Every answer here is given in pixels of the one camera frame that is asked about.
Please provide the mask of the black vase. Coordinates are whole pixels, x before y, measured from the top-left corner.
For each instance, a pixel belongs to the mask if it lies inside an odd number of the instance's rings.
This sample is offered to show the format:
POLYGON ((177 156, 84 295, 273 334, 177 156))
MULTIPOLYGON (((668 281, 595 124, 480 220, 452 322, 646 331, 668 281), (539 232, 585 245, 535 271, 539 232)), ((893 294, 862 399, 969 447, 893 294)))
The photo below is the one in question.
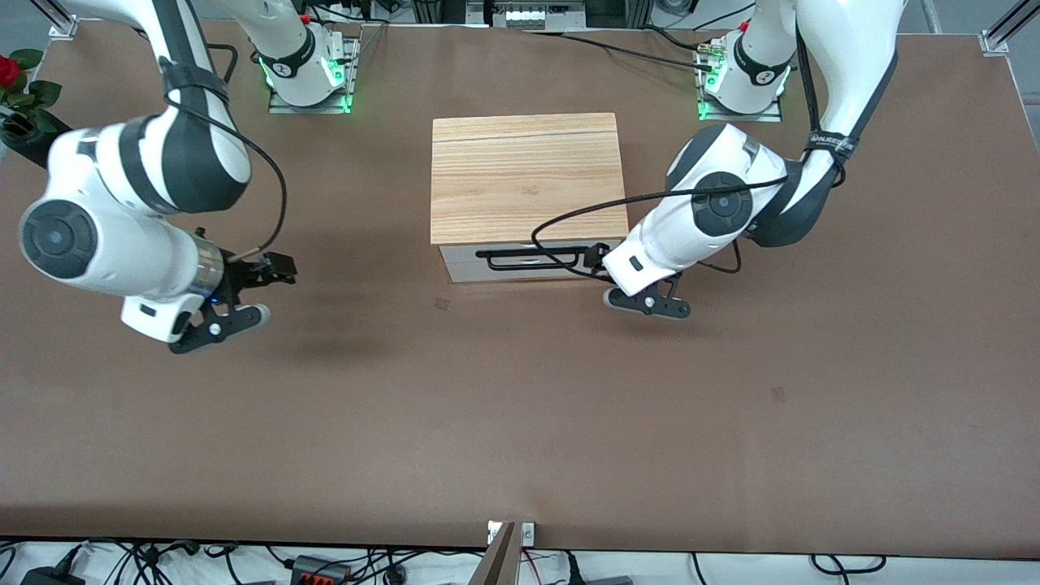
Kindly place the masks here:
POLYGON ((30 129, 23 116, 0 115, 0 141, 29 162, 47 169, 52 145, 73 129, 47 110, 41 111, 36 120, 37 126, 30 129))

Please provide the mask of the black power strip red switches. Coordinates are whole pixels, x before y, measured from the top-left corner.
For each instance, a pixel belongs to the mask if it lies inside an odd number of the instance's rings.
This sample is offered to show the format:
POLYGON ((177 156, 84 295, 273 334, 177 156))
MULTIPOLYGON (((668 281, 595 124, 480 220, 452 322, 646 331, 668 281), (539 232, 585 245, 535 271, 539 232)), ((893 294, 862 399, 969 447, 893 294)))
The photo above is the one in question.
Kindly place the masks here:
POLYGON ((346 562, 300 555, 292 560, 289 585, 348 585, 350 577, 346 562))

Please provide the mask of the white table edge bracket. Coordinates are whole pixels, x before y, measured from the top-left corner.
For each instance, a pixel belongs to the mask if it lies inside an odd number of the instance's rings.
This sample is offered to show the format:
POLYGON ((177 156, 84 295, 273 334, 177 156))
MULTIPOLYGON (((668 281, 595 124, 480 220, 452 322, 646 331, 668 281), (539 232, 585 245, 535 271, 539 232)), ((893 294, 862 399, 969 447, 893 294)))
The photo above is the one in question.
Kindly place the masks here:
MULTIPOLYGON (((488 522, 487 523, 487 545, 491 545, 501 527, 504 526, 504 522, 488 522)), ((519 523, 519 533, 521 536, 521 544, 524 548, 535 546, 535 523, 534 522, 520 522, 519 523)))

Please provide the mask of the red rose with green leaves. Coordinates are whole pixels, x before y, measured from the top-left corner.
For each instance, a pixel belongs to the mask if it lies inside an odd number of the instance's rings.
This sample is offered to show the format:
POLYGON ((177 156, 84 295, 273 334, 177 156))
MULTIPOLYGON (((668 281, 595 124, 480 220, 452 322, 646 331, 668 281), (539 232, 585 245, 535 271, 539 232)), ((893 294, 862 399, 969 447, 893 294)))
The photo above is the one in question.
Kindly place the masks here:
POLYGON ((25 137, 34 131, 59 133, 49 108, 62 95, 62 85, 33 77, 43 58, 44 51, 37 49, 0 54, 1 137, 25 137))

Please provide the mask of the metal control equipment box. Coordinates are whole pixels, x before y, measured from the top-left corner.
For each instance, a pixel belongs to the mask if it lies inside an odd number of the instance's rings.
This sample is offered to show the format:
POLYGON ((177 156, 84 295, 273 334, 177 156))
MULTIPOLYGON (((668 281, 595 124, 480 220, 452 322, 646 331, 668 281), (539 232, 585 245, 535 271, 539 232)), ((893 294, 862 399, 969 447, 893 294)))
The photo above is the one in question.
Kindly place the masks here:
POLYGON ((491 26, 524 31, 569 31, 587 25, 583 0, 492 0, 491 26))

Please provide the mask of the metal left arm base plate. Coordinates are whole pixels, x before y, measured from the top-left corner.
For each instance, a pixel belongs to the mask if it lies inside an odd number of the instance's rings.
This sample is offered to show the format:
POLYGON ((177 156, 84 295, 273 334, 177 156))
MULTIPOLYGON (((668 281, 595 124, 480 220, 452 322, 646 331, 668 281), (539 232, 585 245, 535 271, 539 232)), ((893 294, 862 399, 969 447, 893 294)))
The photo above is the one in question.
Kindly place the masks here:
POLYGON ((692 51, 695 63, 706 63, 707 71, 698 71, 695 74, 695 97, 697 98, 697 115, 701 122, 754 122, 754 123, 779 123, 782 121, 782 97, 787 75, 791 73, 791 67, 784 71, 784 77, 773 96, 772 102, 761 111, 738 112, 731 110, 718 100, 720 88, 730 71, 725 57, 724 37, 712 39, 707 43, 699 43, 692 51))

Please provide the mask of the light wooden cabinet box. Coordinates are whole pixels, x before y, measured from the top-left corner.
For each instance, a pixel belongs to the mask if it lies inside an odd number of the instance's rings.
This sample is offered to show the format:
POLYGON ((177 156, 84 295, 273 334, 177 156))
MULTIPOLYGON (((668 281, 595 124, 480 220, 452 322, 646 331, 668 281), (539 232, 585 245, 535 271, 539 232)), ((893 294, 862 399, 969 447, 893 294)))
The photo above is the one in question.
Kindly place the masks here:
POLYGON ((619 200, 625 185, 616 116, 465 116, 431 126, 430 240, 437 247, 621 238, 624 210, 546 226, 573 210, 619 200))

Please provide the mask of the aluminium frame profile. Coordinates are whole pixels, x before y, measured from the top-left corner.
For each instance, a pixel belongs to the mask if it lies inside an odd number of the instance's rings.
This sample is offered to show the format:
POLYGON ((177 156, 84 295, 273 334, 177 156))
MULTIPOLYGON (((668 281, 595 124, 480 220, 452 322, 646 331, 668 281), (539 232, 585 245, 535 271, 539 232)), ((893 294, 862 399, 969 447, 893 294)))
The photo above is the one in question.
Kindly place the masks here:
POLYGON ((981 52, 986 57, 998 57, 1009 52, 1009 41, 1021 33, 1025 26, 1040 15, 1040 0, 1017 0, 988 29, 978 37, 981 52))
POLYGON ((79 19, 70 12, 59 0, 29 0, 50 22, 48 31, 52 40, 73 40, 77 33, 79 19))

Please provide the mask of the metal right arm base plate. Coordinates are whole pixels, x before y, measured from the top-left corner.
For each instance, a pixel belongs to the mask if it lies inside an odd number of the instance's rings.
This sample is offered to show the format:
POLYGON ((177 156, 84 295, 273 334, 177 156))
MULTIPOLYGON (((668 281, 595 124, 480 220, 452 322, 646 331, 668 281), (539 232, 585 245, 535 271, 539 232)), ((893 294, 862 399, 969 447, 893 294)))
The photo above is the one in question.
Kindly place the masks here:
POLYGON ((360 39, 311 23, 308 41, 288 57, 260 56, 272 115, 349 115, 360 39))

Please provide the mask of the white drawer with black handle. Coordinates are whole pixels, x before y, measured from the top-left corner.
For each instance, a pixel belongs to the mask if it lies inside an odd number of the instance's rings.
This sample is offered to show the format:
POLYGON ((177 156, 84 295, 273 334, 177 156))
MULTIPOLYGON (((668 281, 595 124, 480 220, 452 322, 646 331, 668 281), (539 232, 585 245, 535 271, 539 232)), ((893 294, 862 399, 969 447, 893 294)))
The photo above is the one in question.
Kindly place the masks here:
POLYGON ((575 271, 586 271, 586 249, 597 240, 548 241, 543 247, 558 258, 554 262, 531 241, 438 245, 439 253, 454 283, 492 281, 573 280, 575 271))

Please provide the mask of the black power adapter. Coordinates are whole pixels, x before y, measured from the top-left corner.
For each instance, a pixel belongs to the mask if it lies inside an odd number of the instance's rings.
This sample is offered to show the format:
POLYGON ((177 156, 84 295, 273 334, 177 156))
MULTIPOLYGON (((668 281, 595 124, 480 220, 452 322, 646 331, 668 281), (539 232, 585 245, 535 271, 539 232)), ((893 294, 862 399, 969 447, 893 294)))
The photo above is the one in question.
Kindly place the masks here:
POLYGON ((85 585, 78 575, 62 573, 57 567, 42 566, 24 574, 19 585, 85 585))

